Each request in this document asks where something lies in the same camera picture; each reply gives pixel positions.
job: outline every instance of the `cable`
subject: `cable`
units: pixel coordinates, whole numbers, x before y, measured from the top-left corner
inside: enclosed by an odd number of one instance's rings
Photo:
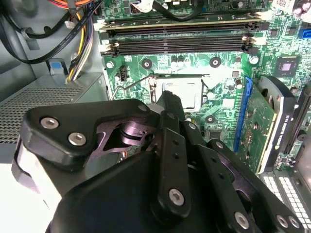
[[[184,17],[178,17],[178,16],[174,15],[172,12],[165,9],[157,1],[153,2],[152,8],[154,8],[156,11],[161,13],[166,18],[169,18],[169,19],[172,19],[172,20],[175,20],[178,22],[185,22],[185,21],[188,21],[188,20],[191,20],[191,19],[197,17],[202,12],[202,8],[204,7],[204,0],[197,0],[196,3],[197,3],[197,5],[195,6],[195,9],[189,15],[184,16]]]
[[[94,12],[98,7],[101,6],[101,4],[104,2],[104,0],[97,1],[94,5],[90,7],[90,10],[82,17],[82,19],[76,24],[76,26],[72,29],[72,31],[57,45],[54,49],[52,49],[49,53],[45,54],[42,57],[32,59],[32,60],[26,60],[19,58],[14,50],[11,47],[11,44],[9,43],[9,39],[6,36],[6,33],[4,31],[3,27],[0,27],[0,40],[5,46],[6,50],[16,59],[19,61],[26,63],[26,64],[39,64],[41,62],[45,62],[52,57],[54,57],[56,54],[58,54],[61,50],[66,47],[67,44],[70,43],[70,41],[73,40],[73,38],[79,33],[79,31],[84,27],[84,25],[88,22],[88,20],[92,17]]]
[[[12,19],[10,18],[10,16],[5,12],[3,11],[3,16],[5,17],[6,21],[8,21],[8,23],[12,26],[12,28],[21,33],[22,32],[22,29],[19,28],[13,21]],[[51,30],[49,30],[48,32],[44,33],[44,34],[32,34],[32,33],[28,33],[26,32],[26,34],[28,35],[29,38],[31,39],[44,39],[44,38],[47,38],[51,35],[53,35],[55,32],[57,32],[65,23],[65,21],[70,17],[70,13],[67,12],[66,14],[64,14],[64,16],[58,21],[58,23],[53,27],[51,28]]]
[[[81,20],[81,16],[80,16],[80,14],[79,13],[77,13],[77,17],[78,17],[78,19],[79,20]],[[81,58],[81,52],[82,52],[82,50],[83,50],[83,46],[84,46],[84,41],[85,41],[85,32],[86,32],[86,30],[85,30],[85,28],[86,27],[84,27],[83,28],[83,30],[81,31],[81,40],[80,40],[80,45],[79,45],[79,49],[78,49],[78,54],[77,54],[77,57],[79,57],[79,58]],[[69,67],[69,76],[68,76],[68,78],[67,78],[67,81],[70,81],[71,80],[71,78],[72,78],[72,75],[73,75],[73,67],[71,67],[72,66],[72,63],[70,64],[70,67]]]
[[[78,78],[78,75],[79,75],[81,69],[83,68],[84,64],[86,63],[87,58],[90,55],[91,50],[92,50],[93,39],[94,39],[94,30],[93,30],[92,18],[89,19],[88,31],[90,33],[90,37],[89,37],[89,41],[88,41],[87,46],[86,46],[86,51],[83,53],[78,65],[77,65],[77,68],[75,69],[75,72],[72,75],[73,76],[72,80],[76,80]]]
[[[67,3],[66,1],[62,1],[62,0],[50,0],[50,1],[68,7],[68,3]],[[93,1],[93,0],[81,0],[81,1],[76,1],[76,2],[75,2],[75,5],[78,7],[78,6],[82,6],[82,5],[89,4],[89,3],[92,2],[92,1]]]

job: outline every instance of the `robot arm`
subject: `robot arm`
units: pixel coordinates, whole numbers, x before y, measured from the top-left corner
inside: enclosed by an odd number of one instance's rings
[[[302,233],[298,218],[220,140],[185,121],[180,98],[28,111],[12,172],[55,211],[51,233]],[[95,176],[90,161],[140,146]]]

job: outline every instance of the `pcie slot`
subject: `pcie slot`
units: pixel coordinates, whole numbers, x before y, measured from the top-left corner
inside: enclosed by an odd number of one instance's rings
[[[240,145],[240,138],[241,138],[243,123],[244,123],[244,118],[245,118],[246,107],[247,107],[248,99],[251,95],[252,88],[253,88],[253,81],[248,77],[245,77],[245,79],[246,79],[246,85],[245,85],[244,92],[243,92],[237,130],[236,130],[234,142],[233,142],[234,152],[238,151],[238,148]]]
[[[122,29],[108,31],[110,36],[131,36],[131,35],[168,35],[176,33],[201,33],[211,31],[241,31],[246,29],[245,23],[238,24],[224,24],[224,25],[202,25],[202,26],[172,26],[172,27],[161,27],[161,28],[135,28],[135,29]]]
[[[299,96],[298,105],[293,114],[293,127],[289,130],[291,137],[288,140],[284,153],[289,154],[292,150],[293,144],[297,138],[298,132],[301,128],[302,122],[309,110],[311,104],[311,82],[305,86]]]

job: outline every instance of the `capacitor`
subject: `capacitor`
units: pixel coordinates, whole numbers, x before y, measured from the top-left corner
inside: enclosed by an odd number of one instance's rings
[[[231,7],[233,9],[242,8],[243,7],[243,2],[242,1],[233,1],[232,4],[231,4]]]
[[[183,57],[179,57],[178,58],[177,65],[178,65],[178,67],[183,67],[184,66],[184,58]]]
[[[208,99],[208,100],[214,99],[214,93],[208,92],[208,93],[207,93],[207,99]]]
[[[301,7],[297,7],[296,9],[293,10],[293,13],[298,16],[302,13],[302,8]]]
[[[252,56],[249,59],[249,63],[252,64],[252,65],[256,65],[258,62],[259,62],[259,58],[257,56]]]
[[[302,9],[304,11],[307,11],[309,8],[311,7],[311,2],[305,2],[303,5],[302,5]]]
[[[177,67],[177,57],[171,58],[171,67],[176,68]]]
[[[241,79],[236,79],[235,80],[235,86],[236,86],[237,89],[242,89],[243,88],[243,84],[242,84]]]

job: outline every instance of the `wire bundle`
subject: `wire bundle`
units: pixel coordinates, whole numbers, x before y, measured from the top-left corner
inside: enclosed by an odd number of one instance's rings
[[[79,18],[79,20],[81,20],[81,16],[79,14],[77,14],[77,17]],[[91,53],[93,39],[94,39],[93,20],[92,18],[90,18],[86,26],[82,30],[77,57],[71,61],[67,81],[73,81],[78,78],[78,75],[82,67],[86,63],[87,58]]]
[[[68,9],[68,3],[62,0],[48,0],[49,2],[53,3],[54,5]],[[83,12],[89,11],[90,7],[92,6],[93,0],[80,0],[75,2],[75,6],[77,8],[83,9]],[[79,13],[76,13],[76,18],[78,21],[81,21],[81,16]],[[81,40],[80,45],[77,53],[77,57],[71,61],[69,67],[69,76],[67,77],[67,82],[76,80],[78,75],[86,63],[88,56],[91,53],[92,45],[94,39],[94,30],[93,30],[93,20],[90,18],[86,25],[83,27],[81,32]]]
[[[68,9],[68,3],[63,0],[48,0],[49,2],[53,3],[55,6]],[[81,7],[91,3],[93,0],[76,0],[75,5],[76,7]]]

